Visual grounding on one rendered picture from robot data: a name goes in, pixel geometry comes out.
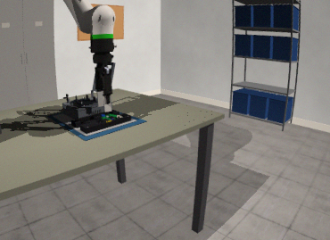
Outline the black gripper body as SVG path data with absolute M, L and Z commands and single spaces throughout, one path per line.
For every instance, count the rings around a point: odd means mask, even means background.
M 97 68 L 101 68 L 102 76 L 104 76 L 104 67 L 108 68 L 108 62 L 111 62 L 111 54 L 94 54 L 93 55 L 93 63 L 101 63 L 97 64 Z

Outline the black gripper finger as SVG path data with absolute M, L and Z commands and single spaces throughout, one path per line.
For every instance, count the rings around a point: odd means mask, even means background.
M 111 112 L 111 94 L 112 94 L 111 69 L 108 69 L 105 66 L 104 67 L 104 72 L 103 72 L 104 76 L 102 76 L 101 68 L 99 68 L 98 70 L 99 70 L 99 73 L 100 73 L 100 79 L 103 82 L 104 111 L 105 112 Z
M 95 89 L 97 92 L 97 104 L 98 107 L 104 106 L 103 102 L 103 82 L 99 76 L 99 68 L 95 67 Z M 96 88 L 97 85 L 97 88 Z M 101 87 L 101 88 L 100 88 Z

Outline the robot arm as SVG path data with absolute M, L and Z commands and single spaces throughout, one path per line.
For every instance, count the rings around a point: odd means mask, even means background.
M 78 28 L 90 34 L 91 53 L 109 54 L 113 52 L 113 27 L 115 12 L 105 4 L 93 7 L 88 0 L 63 0 L 70 10 Z M 93 9 L 92 9 L 93 8 Z M 90 28 L 90 29 L 89 29 Z

